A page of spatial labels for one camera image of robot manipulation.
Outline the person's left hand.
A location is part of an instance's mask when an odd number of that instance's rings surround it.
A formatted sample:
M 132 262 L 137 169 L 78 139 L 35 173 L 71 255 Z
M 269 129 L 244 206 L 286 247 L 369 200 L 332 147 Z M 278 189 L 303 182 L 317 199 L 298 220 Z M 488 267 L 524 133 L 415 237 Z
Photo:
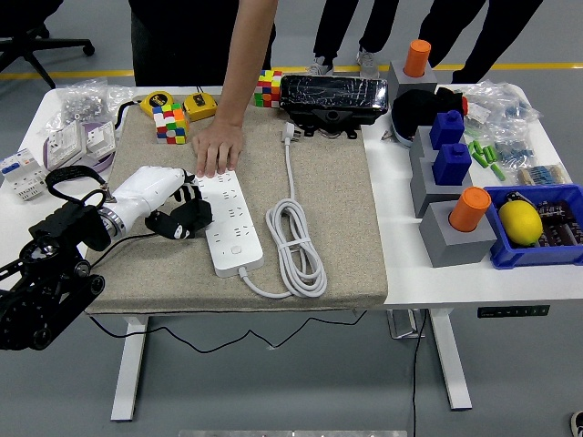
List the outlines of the person's left hand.
M 242 121 L 216 117 L 192 139 L 197 159 L 196 175 L 212 178 L 235 169 L 243 144 Z

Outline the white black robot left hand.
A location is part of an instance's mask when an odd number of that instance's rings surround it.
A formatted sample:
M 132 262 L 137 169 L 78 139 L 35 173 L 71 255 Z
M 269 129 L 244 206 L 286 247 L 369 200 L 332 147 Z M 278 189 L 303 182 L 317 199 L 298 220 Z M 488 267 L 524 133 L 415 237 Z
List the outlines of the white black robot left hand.
M 121 239 L 135 222 L 147 218 L 176 193 L 181 200 L 199 196 L 196 177 L 181 168 L 143 166 L 126 179 L 99 210 L 112 239 Z

